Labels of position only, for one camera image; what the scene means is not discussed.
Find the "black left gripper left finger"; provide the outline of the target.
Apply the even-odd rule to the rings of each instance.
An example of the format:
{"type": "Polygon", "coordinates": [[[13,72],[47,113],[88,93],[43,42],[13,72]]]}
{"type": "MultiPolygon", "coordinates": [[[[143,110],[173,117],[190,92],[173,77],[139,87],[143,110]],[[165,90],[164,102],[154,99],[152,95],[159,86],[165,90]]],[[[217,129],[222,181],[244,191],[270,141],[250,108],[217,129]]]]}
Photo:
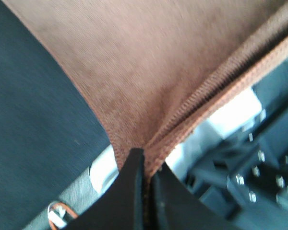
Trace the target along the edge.
{"type": "Polygon", "coordinates": [[[68,230],[143,230],[144,150],[133,148],[118,177],[68,230]]]}

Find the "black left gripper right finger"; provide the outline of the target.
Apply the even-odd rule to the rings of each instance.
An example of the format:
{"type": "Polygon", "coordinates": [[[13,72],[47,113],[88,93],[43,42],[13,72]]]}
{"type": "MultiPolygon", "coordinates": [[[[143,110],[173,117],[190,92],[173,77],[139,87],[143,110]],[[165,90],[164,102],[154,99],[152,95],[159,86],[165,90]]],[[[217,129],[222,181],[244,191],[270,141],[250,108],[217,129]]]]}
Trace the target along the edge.
{"type": "Polygon", "coordinates": [[[151,179],[150,225],[152,230],[233,229],[192,195],[166,163],[151,179]]]}

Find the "black robot base with screws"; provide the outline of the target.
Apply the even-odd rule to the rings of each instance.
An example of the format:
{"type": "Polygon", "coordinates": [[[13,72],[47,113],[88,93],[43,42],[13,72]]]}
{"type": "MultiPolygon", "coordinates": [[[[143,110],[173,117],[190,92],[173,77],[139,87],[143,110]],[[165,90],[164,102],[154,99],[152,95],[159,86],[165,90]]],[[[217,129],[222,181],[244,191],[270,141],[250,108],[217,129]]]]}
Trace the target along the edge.
{"type": "Polygon", "coordinates": [[[207,151],[185,185],[214,213],[243,230],[288,230],[288,62],[253,86],[265,118],[207,151]]]}

